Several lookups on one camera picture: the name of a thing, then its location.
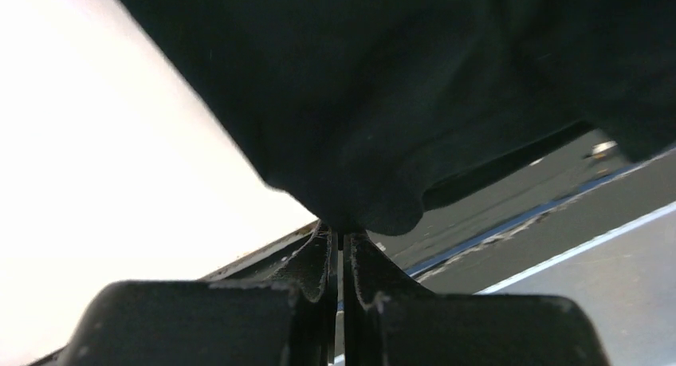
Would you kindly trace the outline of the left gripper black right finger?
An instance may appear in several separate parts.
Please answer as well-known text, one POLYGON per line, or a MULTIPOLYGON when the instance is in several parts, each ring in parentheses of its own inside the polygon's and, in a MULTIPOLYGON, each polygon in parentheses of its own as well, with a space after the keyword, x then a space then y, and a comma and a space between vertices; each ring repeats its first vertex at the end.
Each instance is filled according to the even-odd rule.
POLYGON ((348 365, 608 364, 593 324, 566 297, 435 293, 363 232, 344 236, 343 259, 348 365))

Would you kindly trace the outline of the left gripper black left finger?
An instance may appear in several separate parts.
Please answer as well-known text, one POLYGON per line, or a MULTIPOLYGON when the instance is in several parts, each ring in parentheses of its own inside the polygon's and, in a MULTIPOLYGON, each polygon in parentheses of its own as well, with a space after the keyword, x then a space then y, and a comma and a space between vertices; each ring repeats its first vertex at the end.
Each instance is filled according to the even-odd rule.
POLYGON ((336 233, 320 224, 261 281, 118 281, 85 310, 60 365, 328 365, 336 233))

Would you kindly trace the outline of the black t shirt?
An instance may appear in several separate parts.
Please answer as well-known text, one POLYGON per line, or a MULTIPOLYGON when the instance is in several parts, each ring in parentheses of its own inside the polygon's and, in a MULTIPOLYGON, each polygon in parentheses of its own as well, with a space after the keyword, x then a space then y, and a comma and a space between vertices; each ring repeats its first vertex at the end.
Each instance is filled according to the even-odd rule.
POLYGON ((675 142, 675 0, 119 0, 260 177, 410 232, 595 129, 675 142))

